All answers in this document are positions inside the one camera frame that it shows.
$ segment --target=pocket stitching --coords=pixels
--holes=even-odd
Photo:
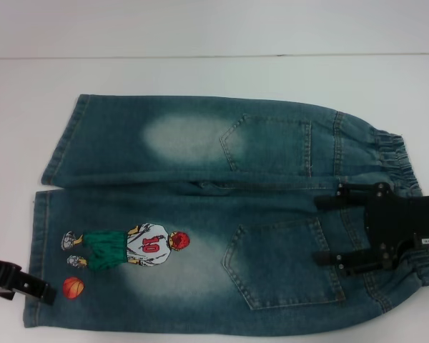
[[[253,116],[251,114],[243,114],[242,118],[238,120],[234,125],[232,125],[221,137],[220,142],[222,149],[224,150],[224,153],[226,155],[227,161],[229,162],[230,168],[232,171],[237,172],[240,170],[238,169],[237,163],[234,161],[234,158],[232,156],[232,152],[230,151],[227,139],[234,133],[235,130],[237,130],[243,123],[246,122],[247,119],[256,119],[256,120],[262,120],[262,121],[275,121],[278,123],[283,124],[303,124],[305,125],[305,140],[304,140],[304,147],[303,150],[305,152],[305,155],[303,157],[303,167],[305,169],[305,175],[308,177],[311,177],[311,128],[312,123],[311,121],[305,121],[305,120],[286,120],[286,119],[278,119],[278,118],[271,118],[271,117],[265,117],[265,116]],[[272,172],[271,174],[281,174],[281,175],[288,175],[289,173],[279,173],[279,172]]]
[[[292,228],[292,227],[297,227],[301,224],[307,224],[310,226],[310,229],[312,231],[313,236],[315,237],[315,240],[317,241],[318,245],[320,245],[320,248],[323,251],[329,250],[329,246],[322,232],[322,227],[320,225],[320,221],[318,218],[301,219],[301,220],[295,220],[291,222],[281,222],[273,225],[269,225],[269,224],[257,225],[257,226],[254,226],[254,228],[255,229],[261,229],[261,228],[274,229],[274,228],[286,228],[286,227]],[[224,258],[222,260],[222,266],[226,269],[227,273],[230,275],[232,281],[237,286],[243,298],[245,298],[251,310],[271,309],[271,308],[278,308],[278,307],[290,307],[290,306],[300,306],[300,305],[309,305],[309,304],[329,304],[333,302],[341,302],[346,300],[345,293],[342,290],[342,287],[340,285],[340,280],[338,279],[337,272],[335,271],[334,267],[330,267],[330,270],[329,270],[330,286],[335,296],[334,299],[328,299],[327,297],[325,297],[324,299],[322,299],[322,301],[312,301],[311,299],[305,299],[308,301],[303,302],[300,299],[290,298],[290,299],[283,300],[283,302],[285,302],[286,304],[279,304],[279,305],[270,305],[270,304],[267,305],[267,303],[270,303],[270,302],[265,302],[265,304],[263,304],[263,302],[261,302],[260,300],[255,299],[251,295],[252,292],[248,289],[245,282],[240,279],[240,276],[238,275],[238,273],[236,273],[234,269],[230,266],[230,261],[232,259],[233,254],[235,253],[235,247],[237,246],[237,243],[240,237],[245,233],[246,233],[245,226],[239,225],[238,229],[234,233],[234,236],[231,242],[229,243],[229,246],[227,247],[227,251],[225,252]]]

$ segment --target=black plastic clip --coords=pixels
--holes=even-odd
[[[339,184],[335,197],[316,197],[315,205],[321,210],[365,207],[370,249],[313,254],[319,265],[334,264],[347,276],[395,269],[406,251],[429,248],[429,197],[399,197],[386,182]]]
[[[16,292],[48,305],[56,298],[56,290],[47,282],[21,272],[16,264],[0,261],[0,297],[12,300]]]

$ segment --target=orange basketball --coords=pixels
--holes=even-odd
[[[74,299],[78,297],[81,292],[83,292],[84,283],[77,277],[69,277],[64,281],[64,286],[62,287],[62,291],[64,292],[64,296],[69,299]]]

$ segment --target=back pocket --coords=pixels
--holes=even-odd
[[[319,267],[313,252],[328,251],[317,218],[274,225],[240,225],[223,266],[250,309],[345,300],[333,266]]]
[[[244,114],[221,144],[233,171],[311,176],[311,122]]]

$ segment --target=elastic waistband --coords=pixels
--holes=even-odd
[[[423,195],[401,136],[376,131],[375,144],[383,171],[394,182],[395,193],[404,197]]]
[[[394,182],[395,193],[403,197],[421,197],[423,193],[413,173],[403,138],[386,131],[377,131],[375,143],[382,168]],[[408,252],[406,258],[423,282],[423,286],[428,286],[429,249]]]

